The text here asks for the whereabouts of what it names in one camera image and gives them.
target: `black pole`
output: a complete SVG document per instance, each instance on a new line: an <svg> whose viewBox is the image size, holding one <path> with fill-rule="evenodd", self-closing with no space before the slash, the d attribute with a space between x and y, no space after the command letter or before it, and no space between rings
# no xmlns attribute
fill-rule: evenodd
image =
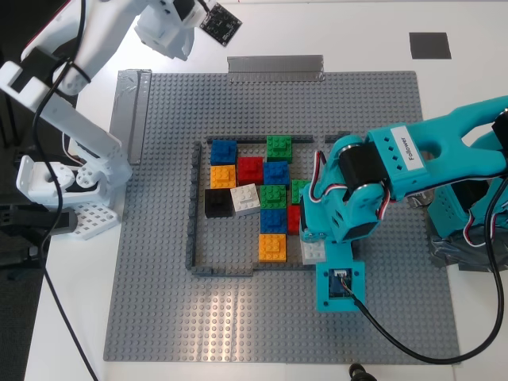
<svg viewBox="0 0 508 381"><path fill-rule="evenodd" d="M14 121L14 112L13 112L13 104L10 101L9 95L6 94L6 106L7 106L7 115L9 116L10 128L13 133L14 145L19 146L21 144L21 140L19 135L17 135L16 122Z"/></svg>
<svg viewBox="0 0 508 381"><path fill-rule="evenodd" d="M2 118L0 117L0 135L2 135L3 148L9 147L7 144L6 131L3 128Z"/></svg>
<svg viewBox="0 0 508 381"><path fill-rule="evenodd" d="M3 58L2 49L0 48L0 66L2 66L3 64L4 64L4 58ZM14 145L18 146L21 144L21 140L19 138L19 135L17 134L16 122L14 120L13 104L10 101L9 95L5 94L5 96L6 96L7 117L9 118L10 129L13 134ZM0 127L2 130L2 138L4 140L4 146L7 147L6 131L3 127L3 125Z"/></svg>

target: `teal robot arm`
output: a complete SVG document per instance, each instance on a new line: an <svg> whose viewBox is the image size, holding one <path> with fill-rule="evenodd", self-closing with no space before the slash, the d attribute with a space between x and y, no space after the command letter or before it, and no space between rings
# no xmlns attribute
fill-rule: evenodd
<svg viewBox="0 0 508 381"><path fill-rule="evenodd" d="M300 238L307 244L325 242L325 261L316 264L318 311L356 311L344 285L364 301L365 265L353 260L351 243L374 232L388 201L437 188L428 213L442 238L468 224L483 224L501 183L498 177L507 170L507 107L508 97L491 99L447 116L389 125L370 131L365 139L346 136L335 143L321 178L301 193ZM475 127L490 123L493 132L471 147L463 142ZM496 214L504 212L507 201L508 191Z"/></svg>

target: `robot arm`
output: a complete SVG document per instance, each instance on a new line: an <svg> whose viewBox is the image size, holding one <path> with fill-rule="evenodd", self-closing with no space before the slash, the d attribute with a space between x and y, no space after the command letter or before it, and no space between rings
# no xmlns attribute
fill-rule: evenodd
<svg viewBox="0 0 508 381"><path fill-rule="evenodd" d="M441 238L483 223L501 184L497 178L508 168L501 149L508 148L507 106L508 97L491 99L444 117L374 129L365 140L346 136L335 143L321 180L316 176L311 183L313 197L310 185L302 191L300 237L306 244L324 241L326 251L316 264L318 310L358 310L341 285L349 282L362 300L364 279L353 282L350 275L364 274L364 264L353 260L351 243L375 231L388 202L437 188L427 212ZM462 141L487 123L494 123L492 132L471 147ZM505 191L494 214L504 213L507 201Z"/></svg>
<svg viewBox="0 0 508 381"><path fill-rule="evenodd" d="M214 0L205 2L208 6ZM136 16L140 19L135 30L141 41L170 58L186 60L194 42L194 27L206 17L203 6L194 0L87 0L87 21L83 41L75 64L85 78L71 68L59 90L77 95L117 51ZM21 54L24 60L35 48L53 53L60 45L74 38L79 25L79 0L70 0L46 27L35 36ZM64 66L53 74L56 80Z"/></svg>
<svg viewBox="0 0 508 381"><path fill-rule="evenodd" d="M72 67L59 90L78 94L116 52L135 17L141 40L171 58L186 60L194 41L194 27L206 17L205 7L214 0L87 0L83 40ZM0 68L0 89L35 111L65 63L52 53L74 38L78 31L80 1L70 0L27 45L21 64L7 62ZM127 155L118 139L100 129L54 94L41 117L75 140L82 167L52 167L63 188L63 206L83 202L110 205L116 187L132 175ZM57 205L55 187L43 163L30 158L21 161L18 189L33 202ZM71 191L76 184L79 191Z"/></svg>

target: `green lego brick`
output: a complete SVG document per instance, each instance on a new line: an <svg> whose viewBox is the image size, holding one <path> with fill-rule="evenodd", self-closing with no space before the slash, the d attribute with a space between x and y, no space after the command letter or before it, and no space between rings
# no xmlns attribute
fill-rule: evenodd
<svg viewBox="0 0 508 381"><path fill-rule="evenodd" d="M262 185L261 209L286 209L286 187L284 185Z"/></svg>
<svg viewBox="0 0 508 381"><path fill-rule="evenodd" d="M267 137L267 161L293 161L291 137L268 136Z"/></svg>
<svg viewBox="0 0 508 381"><path fill-rule="evenodd" d="M291 180L291 204L300 203L300 189L308 183L309 180Z"/></svg>

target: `wire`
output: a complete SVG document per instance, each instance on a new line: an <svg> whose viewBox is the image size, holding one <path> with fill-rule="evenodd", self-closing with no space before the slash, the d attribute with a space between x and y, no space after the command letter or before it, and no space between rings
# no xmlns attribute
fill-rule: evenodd
<svg viewBox="0 0 508 381"><path fill-rule="evenodd" d="M314 153L314 169L312 172L312 181L310 182L310 187L309 187L309 198L310 198L310 201L312 201L314 203L321 202L321 199L324 196L328 195L328 193L330 193L331 191L333 191L335 189L348 189L348 187L345 184L338 184L338 183L337 184L330 184L326 187L325 191L322 193L321 196L314 197L314 189L316 187L316 184L318 183L321 162L323 162L323 164L326 165L325 154L323 153L323 151L316 151Z"/></svg>
<svg viewBox="0 0 508 381"><path fill-rule="evenodd" d="M66 157L68 157L69 159L71 159L75 163L79 164L80 167L82 167L83 163L81 163L79 160L77 160L74 157L72 157L69 154L68 150L65 148L65 133L62 133L62 149L63 149L63 153L65 153Z"/></svg>
<svg viewBox="0 0 508 381"><path fill-rule="evenodd" d="M387 207L390 204L390 188L388 185L383 182L383 189L384 189L384 200L379 206L379 209L376 210L375 215L378 217L379 220L384 220L384 214L387 211Z"/></svg>
<svg viewBox="0 0 508 381"><path fill-rule="evenodd" d="M56 303L56 306L58 307L58 311L60 312L60 315L62 315L62 319L65 322L65 325L67 326L67 329L69 330L69 333L72 336L72 340L75 342L76 347L78 348L79 355L81 355L81 358L83 359L85 366L87 367L88 371L90 372L92 379L94 381L98 381L98 378L94 373L94 369L88 362L87 355L83 351L83 348L81 347L81 344L79 343L78 337L74 333L74 330L72 329L72 325L69 322L67 315L65 314L64 308L62 307L60 300L58 299L58 295L56 294L55 287L53 286L53 282L51 281L51 278L49 277L47 268L44 268L44 277L46 278L46 282L48 282L49 290L51 291L53 298L55 299L55 303Z"/></svg>
<svg viewBox="0 0 508 381"><path fill-rule="evenodd" d="M76 41L75 41L75 45L72 49L70 59L69 59L69 61L67 61L65 63L65 66L63 67L62 71L60 72L60 75L58 76L56 81L53 83L53 86L49 89L48 93L44 96L44 98L40 102L40 105L37 107L37 110L36 110L35 115L33 117L32 135L33 135L33 143L35 144L40 157L44 161L44 164L46 164L46 168L48 169L48 171L51 175L51 178L53 179L53 182L54 182L55 188L56 188L56 193L58 195L58 207L56 208L56 214L55 214L55 218L53 219L52 226L50 229L48 229L44 233L44 235L42 236L42 239L40 240L40 243L39 243L38 256L39 256L40 265L44 269L44 277L46 278L46 281L48 282L49 289L51 290L52 296L55 299L55 303L58 307L60 315L62 316L62 319L65 322L65 325L67 326L67 329L72 336L72 340L74 341L74 344L75 344L76 348L78 349L79 355L81 356L83 362L87 366L87 369L90 373L91 378L94 381L98 381L98 378L94 373L94 369L91 367L90 362L87 359L87 355L83 351L83 348L81 347L81 344L79 343L78 337L75 335L75 332L71 326L71 323L69 322L69 319L67 318L67 315L65 314L64 308L62 307L62 304L60 303L58 295L56 294L56 291L55 291L55 287L53 286L51 278L49 277L48 269L44 265L44 260L43 260L44 244L46 243L46 240L48 239L49 235L51 234L51 231L55 228L56 224L58 223L58 220L60 219L60 215L62 214L62 208L64 205L64 197L62 195L62 189L60 188L58 178L56 177L55 171L53 171L53 168L48 161L48 157L46 156L44 149L42 148L42 145L40 144L39 135L37 133L38 128L39 128L39 119L40 119L40 115L42 114L42 111L48 104L48 102L51 99L51 97L53 96L53 94L55 94L56 90L58 89L58 86L62 83L65 76L71 69L71 63L73 63L75 61L76 56L78 55L79 47L81 46L81 42L83 40L86 14L87 14L87 0L81 0L81 12L79 15L80 19L79 19L78 34L76 35Z"/></svg>
<svg viewBox="0 0 508 381"><path fill-rule="evenodd" d="M492 230L492 224L491 219L494 215L494 208L496 203L498 202L499 198L501 197L503 191L508 186L508 178L505 178L501 186L496 190L494 197L491 199L491 202L489 203L489 206L487 207L487 212L485 214L485 224L483 227L483 235L485 238L485 248L487 249L487 256L489 259L489 263L491 265L492 273L494 275L494 281L496 286L496 291L498 293L498 311L496 314L496 319L494 323L494 327L491 330L491 333L485 339L485 341L480 344L475 349L471 350L468 353L465 353L460 356L456 357L450 357L448 359L436 359L432 357L423 356L419 353L416 353L415 351L407 348L404 344L402 344L400 341L395 339L393 336L391 336L382 325L380 325L376 319L371 315L367 307L347 288L345 287L345 290L348 291L348 293L351 295L351 298L353 299L355 306L357 306L361 313L374 325L374 327L383 335L385 338L388 339L395 347L403 351L405 354L413 357L416 360L423 361L424 363L429 364L436 364L436 365L451 365L460 363L465 360L469 360L472 357L480 354L483 352L486 348L488 348L489 345L492 344L494 339L498 336L499 330L501 329L502 319L504 316L504 309L505 309L505 295L504 290L502 289L502 280L501 276L499 274L498 264L495 260L494 255L494 249L492 247L492 239L491 239L491 230Z"/></svg>
<svg viewBox="0 0 508 381"><path fill-rule="evenodd" d="M198 0L198 3L201 4L205 12L208 14L210 13L210 8L208 8L208 5L205 3L205 0Z"/></svg>
<svg viewBox="0 0 508 381"><path fill-rule="evenodd" d="M475 217L473 216L473 213L471 212L471 210L469 210L468 212L469 212L469 220L468 220L468 223L464 226L464 229L462 230L462 235L464 236L464 239L469 244L469 246L471 246L473 248L481 248L481 247L485 246L485 242L483 242L481 244L473 244L473 242L471 241L471 238L469 237L469 229L472 227L473 223L475 222ZM496 216L497 215L494 214L491 219L491 240L494 240Z"/></svg>

